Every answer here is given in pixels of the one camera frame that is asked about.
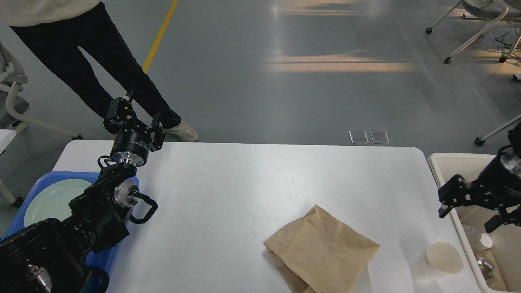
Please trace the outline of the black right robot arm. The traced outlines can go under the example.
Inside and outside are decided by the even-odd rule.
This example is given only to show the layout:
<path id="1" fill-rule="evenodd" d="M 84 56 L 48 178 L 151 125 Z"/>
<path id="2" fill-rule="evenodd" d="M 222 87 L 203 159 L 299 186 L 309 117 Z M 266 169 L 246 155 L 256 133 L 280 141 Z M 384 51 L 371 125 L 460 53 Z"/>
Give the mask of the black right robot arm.
<path id="1" fill-rule="evenodd" d="M 467 181 L 456 174 L 438 189 L 440 218 L 457 207 L 479 206 L 497 211 L 484 223 L 487 233 L 501 225 L 521 225 L 520 125 L 510 130 L 507 137 L 510 144 L 500 148 L 476 180 Z"/>

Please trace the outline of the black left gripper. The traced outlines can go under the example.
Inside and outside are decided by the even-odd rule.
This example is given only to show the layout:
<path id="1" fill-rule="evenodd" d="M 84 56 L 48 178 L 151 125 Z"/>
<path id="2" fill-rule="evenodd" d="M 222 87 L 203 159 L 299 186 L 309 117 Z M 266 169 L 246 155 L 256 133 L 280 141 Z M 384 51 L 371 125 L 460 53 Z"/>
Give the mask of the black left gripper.
<path id="1" fill-rule="evenodd" d="M 136 122 L 133 92 L 130 90 L 122 98 L 112 99 L 103 126 L 109 133 L 117 134 L 110 159 L 141 167 L 148 162 L 150 152 L 162 149 L 166 132 L 162 128 L 160 112 L 153 116 L 151 126 Z"/>

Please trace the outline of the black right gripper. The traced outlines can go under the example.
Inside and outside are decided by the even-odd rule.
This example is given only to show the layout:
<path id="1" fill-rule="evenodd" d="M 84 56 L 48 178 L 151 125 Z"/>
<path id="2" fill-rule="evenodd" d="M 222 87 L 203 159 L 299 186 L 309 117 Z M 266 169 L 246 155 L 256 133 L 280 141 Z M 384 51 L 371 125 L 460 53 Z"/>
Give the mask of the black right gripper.
<path id="1" fill-rule="evenodd" d="M 484 223 L 487 233 L 491 234 L 502 225 L 520 227 L 520 191 L 520 157 L 516 154 L 500 153 L 473 182 L 457 174 L 439 188 L 438 215 L 443 219 L 454 208 L 478 206 L 498 211 L 497 215 Z"/>

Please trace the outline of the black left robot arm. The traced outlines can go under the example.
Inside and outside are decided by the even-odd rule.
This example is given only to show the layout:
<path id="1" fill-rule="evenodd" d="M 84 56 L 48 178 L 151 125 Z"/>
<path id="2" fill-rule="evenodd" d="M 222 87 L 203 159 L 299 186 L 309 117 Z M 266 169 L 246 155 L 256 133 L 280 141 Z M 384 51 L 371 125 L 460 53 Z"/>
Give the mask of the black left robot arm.
<path id="1" fill-rule="evenodd" d="M 158 209 L 130 179 L 149 152 L 162 148 L 166 132 L 160 113 L 151 126 L 137 118 L 133 93 L 110 102 L 103 124 L 114 144 L 97 160 L 97 181 L 69 202 L 71 215 L 43 219 L 1 241 L 2 293 L 80 293 L 90 278 L 99 278 L 95 292 L 108 289 L 109 274 L 86 265 L 86 256 L 115 247 L 129 235 L 128 221 L 144 224 Z"/>

